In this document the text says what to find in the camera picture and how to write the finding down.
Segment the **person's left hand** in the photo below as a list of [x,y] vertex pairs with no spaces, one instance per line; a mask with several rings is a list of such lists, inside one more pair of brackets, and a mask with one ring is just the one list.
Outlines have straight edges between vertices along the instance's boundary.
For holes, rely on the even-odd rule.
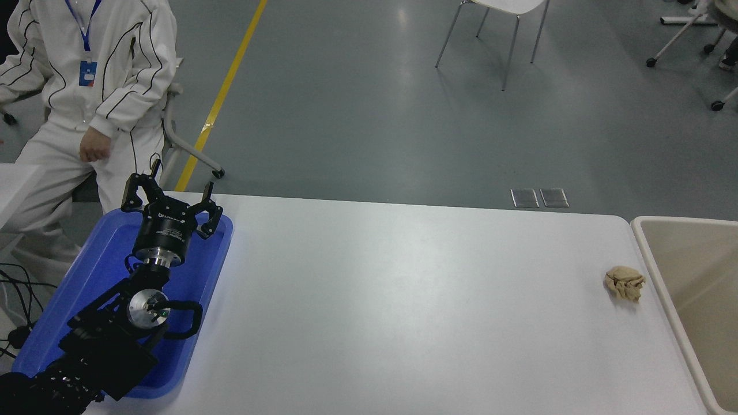
[[101,160],[108,160],[111,155],[111,137],[98,131],[98,129],[89,127],[79,145],[79,158],[83,163],[94,163]]

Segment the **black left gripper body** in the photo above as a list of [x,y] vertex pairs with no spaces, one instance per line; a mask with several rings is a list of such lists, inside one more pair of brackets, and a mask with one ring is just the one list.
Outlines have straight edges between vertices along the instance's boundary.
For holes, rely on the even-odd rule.
[[166,251],[172,260],[185,260],[190,239],[198,226],[199,205],[181,201],[150,201],[142,211],[142,224],[133,247],[140,260]]

